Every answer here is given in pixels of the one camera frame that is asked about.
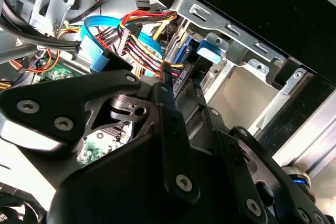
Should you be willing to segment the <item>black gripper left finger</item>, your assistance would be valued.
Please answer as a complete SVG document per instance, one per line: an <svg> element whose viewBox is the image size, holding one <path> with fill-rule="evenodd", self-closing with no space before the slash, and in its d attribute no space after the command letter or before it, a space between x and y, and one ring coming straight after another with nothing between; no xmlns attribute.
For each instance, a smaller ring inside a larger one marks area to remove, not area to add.
<svg viewBox="0 0 336 224"><path fill-rule="evenodd" d="M130 71L114 70L43 82L1 93L1 138L13 143L43 174L77 169L82 138L96 130L135 123L135 139L81 171L80 182L100 188L139 184L176 201L195 204L200 187L169 70L149 85Z"/></svg>

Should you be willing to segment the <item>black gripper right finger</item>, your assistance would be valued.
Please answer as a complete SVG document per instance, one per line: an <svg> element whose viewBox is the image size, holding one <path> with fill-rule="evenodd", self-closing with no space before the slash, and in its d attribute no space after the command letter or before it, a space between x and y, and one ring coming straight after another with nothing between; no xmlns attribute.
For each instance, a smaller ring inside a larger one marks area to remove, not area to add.
<svg viewBox="0 0 336 224"><path fill-rule="evenodd" d="M228 129L221 115L208 107L198 82L193 82L202 126L193 145L211 151L226 172L243 223L329 223L307 186L296 184L243 127Z"/></svg>

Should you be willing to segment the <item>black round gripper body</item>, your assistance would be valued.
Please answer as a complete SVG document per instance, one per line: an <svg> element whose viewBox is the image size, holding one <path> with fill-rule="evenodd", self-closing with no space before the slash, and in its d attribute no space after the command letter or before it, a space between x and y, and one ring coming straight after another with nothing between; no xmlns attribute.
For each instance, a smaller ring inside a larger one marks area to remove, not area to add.
<svg viewBox="0 0 336 224"><path fill-rule="evenodd" d="M56 191L48 223L249 223L238 211L226 172L208 151L191 148L200 197L169 195L161 150L148 137L74 172Z"/></svg>

